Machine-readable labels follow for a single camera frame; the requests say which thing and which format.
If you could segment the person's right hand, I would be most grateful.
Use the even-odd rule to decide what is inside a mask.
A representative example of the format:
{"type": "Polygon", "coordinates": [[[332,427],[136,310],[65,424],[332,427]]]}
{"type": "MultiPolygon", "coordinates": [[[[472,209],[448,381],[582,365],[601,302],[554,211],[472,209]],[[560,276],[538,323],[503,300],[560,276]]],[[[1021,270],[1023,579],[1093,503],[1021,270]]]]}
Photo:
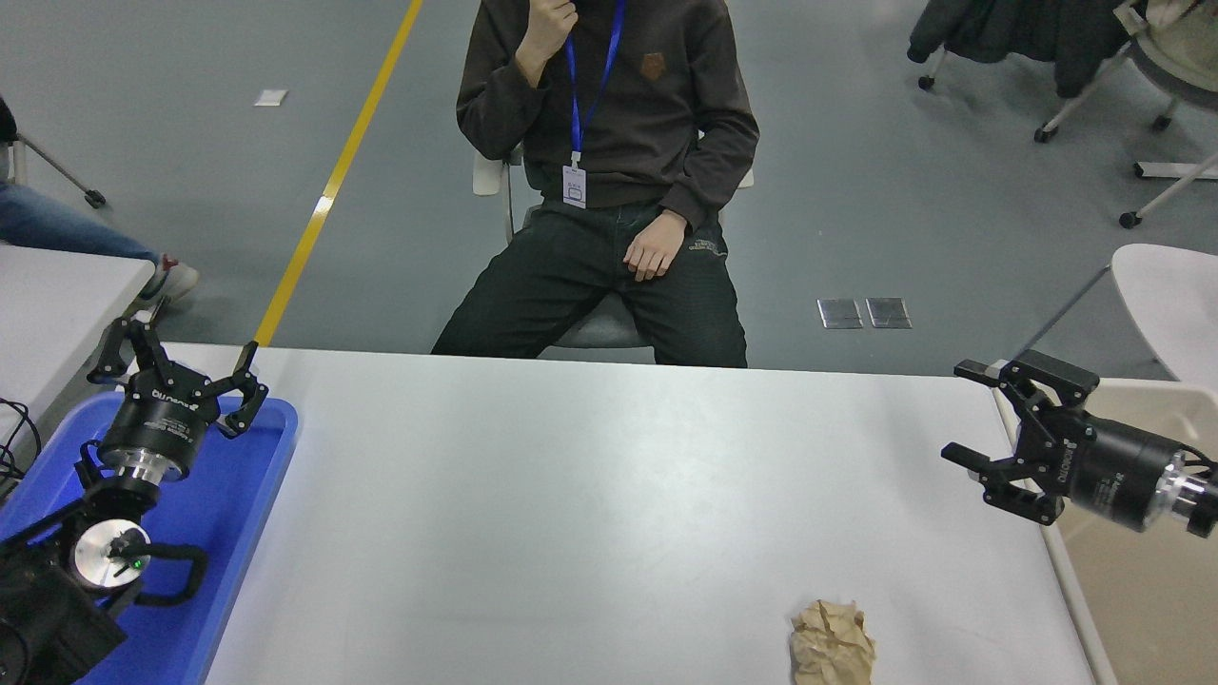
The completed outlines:
{"type": "Polygon", "coordinates": [[[544,65],[564,48],[576,22],[574,1],[529,1],[526,30],[513,57],[527,87],[540,89],[544,65]]]}

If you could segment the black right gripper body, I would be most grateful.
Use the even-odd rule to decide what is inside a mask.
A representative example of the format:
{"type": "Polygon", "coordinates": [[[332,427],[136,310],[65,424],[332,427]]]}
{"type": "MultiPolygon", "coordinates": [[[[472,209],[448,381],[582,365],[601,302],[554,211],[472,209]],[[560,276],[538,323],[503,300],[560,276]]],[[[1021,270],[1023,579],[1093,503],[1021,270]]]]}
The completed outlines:
{"type": "Polygon", "coordinates": [[[1047,416],[1054,434],[1049,486],[1093,516],[1145,531],[1163,511],[1160,486],[1177,441],[1089,413],[1047,416]]]}

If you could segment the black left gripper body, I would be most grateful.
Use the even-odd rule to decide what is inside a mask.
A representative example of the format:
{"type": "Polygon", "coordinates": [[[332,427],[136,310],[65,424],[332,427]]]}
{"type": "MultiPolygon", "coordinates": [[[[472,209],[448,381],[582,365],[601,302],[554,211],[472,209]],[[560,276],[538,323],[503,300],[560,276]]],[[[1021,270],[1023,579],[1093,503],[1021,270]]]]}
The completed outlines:
{"type": "Polygon", "coordinates": [[[219,417],[216,399],[195,395],[208,382],[188,367],[171,368],[171,382],[153,369],[136,372],[97,449],[104,466],[118,470],[143,453],[168,460],[171,474],[190,473],[209,424],[219,417]]]}

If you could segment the person's left hand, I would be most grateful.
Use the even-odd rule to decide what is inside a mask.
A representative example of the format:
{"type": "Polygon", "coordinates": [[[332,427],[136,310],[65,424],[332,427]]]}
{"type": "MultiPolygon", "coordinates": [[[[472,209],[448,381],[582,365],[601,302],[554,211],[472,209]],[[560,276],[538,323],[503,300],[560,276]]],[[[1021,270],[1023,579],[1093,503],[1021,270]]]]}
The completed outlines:
{"type": "Polygon", "coordinates": [[[678,255],[688,222],[670,208],[663,208],[626,247],[622,263],[635,274],[635,282],[663,278],[678,255]]]}

